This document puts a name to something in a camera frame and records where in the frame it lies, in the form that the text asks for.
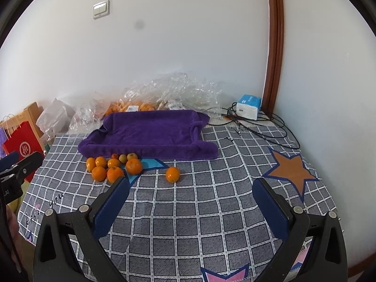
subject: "wall switch plate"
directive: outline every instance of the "wall switch plate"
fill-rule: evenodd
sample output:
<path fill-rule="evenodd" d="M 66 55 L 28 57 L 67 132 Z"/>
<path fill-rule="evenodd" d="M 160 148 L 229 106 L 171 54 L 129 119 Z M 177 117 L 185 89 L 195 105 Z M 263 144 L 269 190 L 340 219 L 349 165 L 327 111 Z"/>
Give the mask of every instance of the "wall switch plate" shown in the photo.
<path fill-rule="evenodd" d="M 93 19 L 106 16 L 110 13 L 110 0 L 93 5 Z"/>

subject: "purple bag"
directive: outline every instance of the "purple bag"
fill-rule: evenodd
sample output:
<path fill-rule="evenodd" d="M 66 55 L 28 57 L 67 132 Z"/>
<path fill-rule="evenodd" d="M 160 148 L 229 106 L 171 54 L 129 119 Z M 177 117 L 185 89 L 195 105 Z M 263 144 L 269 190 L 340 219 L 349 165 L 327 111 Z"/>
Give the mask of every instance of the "purple bag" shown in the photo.
<path fill-rule="evenodd" d="M 3 149 L 4 142 L 8 140 L 8 137 L 2 127 L 0 127 L 0 157 L 4 158 L 6 156 L 6 153 Z"/>
<path fill-rule="evenodd" d="M 136 153 L 142 158 L 211 160 L 218 146 L 201 140 L 209 117 L 193 110 L 118 112 L 78 145 L 88 157 Z"/>

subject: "plaid bedsheet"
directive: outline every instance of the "plaid bedsheet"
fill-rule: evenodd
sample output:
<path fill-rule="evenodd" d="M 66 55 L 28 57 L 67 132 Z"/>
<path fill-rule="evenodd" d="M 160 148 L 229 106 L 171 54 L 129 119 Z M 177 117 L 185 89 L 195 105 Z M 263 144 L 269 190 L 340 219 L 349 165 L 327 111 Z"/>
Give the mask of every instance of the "plaid bedsheet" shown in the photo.
<path fill-rule="evenodd" d="M 255 129 L 281 136 L 275 126 Z M 20 233 L 33 244 L 48 208 L 59 213 L 74 211 L 91 204 L 109 187 L 107 182 L 94 182 L 86 171 L 85 158 L 77 150 L 84 137 L 58 136 L 35 173 L 18 215 Z M 231 126 L 204 128 L 202 139 L 218 145 L 218 159 L 163 160 L 180 169 L 182 176 L 176 184 L 166 181 L 163 168 L 143 173 L 133 182 L 109 234 L 100 240 L 128 281 L 210 282 L 207 272 L 225 277 L 239 268 L 247 268 L 244 278 L 253 280 L 280 246 L 252 197 L 251 186 L 255 178 L 275 166 L 270 148 L 285 156 L 300 152 Z M 292 142 L 285 138 L 284 143 Z M 321 181 L 306 183 L 302 202 L 289 181 L 266 180 L 291 205 L 308 213 L 336 211 Z M 76 238 L 71 240 L 84 272 L 91 277 Z"/>

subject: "screw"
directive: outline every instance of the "screw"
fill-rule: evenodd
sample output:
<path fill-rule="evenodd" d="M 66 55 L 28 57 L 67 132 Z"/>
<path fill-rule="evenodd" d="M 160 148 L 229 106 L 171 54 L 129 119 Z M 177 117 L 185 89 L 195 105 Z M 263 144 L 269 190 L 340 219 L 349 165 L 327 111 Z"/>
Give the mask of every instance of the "screw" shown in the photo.
<path fill-rule="evenodd" d="M 44 213 L 46 216 L 50 216 L 53 213 L 52 209 L 47 209 L 46 212 Z"/>
<path fill-rule="evenodd" d="M 296 207 L 294 207 L 294 212 L 296 214 L 302 214 L 303 213 L 303 209 L 301 207 L 299 207 L 299 206 L 296 206 Z"/>
<path fill-rule="evenodd" d="M 329 216 L 330 216 L 331 218 L 336 218 L 336 217 L 337 217 L 337 214 L 336 214 L 335 212 L 333 212 L 333 211 L 329 211 Z"/>
<path fill-rule="evenodd" d="M 87 210 L 89 210 L 89 206 L 87 204 L 83 204 L 82 206 L 80 206 L 80 208 L 78 209 L 78 211 L 80 211 L 81 213 L 84 213 L 86 212 Z"/>

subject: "white tissue pack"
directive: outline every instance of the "white tissue pack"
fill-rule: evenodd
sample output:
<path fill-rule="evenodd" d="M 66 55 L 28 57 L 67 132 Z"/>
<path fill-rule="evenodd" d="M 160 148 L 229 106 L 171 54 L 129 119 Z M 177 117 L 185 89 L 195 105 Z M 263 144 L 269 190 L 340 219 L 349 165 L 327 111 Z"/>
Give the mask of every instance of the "white tissue pack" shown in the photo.
<path fill-rule="evenodd" d="M 257 115 L 261 107 L 261 98 L 244 94 L 236 103 L 236 113 L 238 116 L 257 120 Z"/>

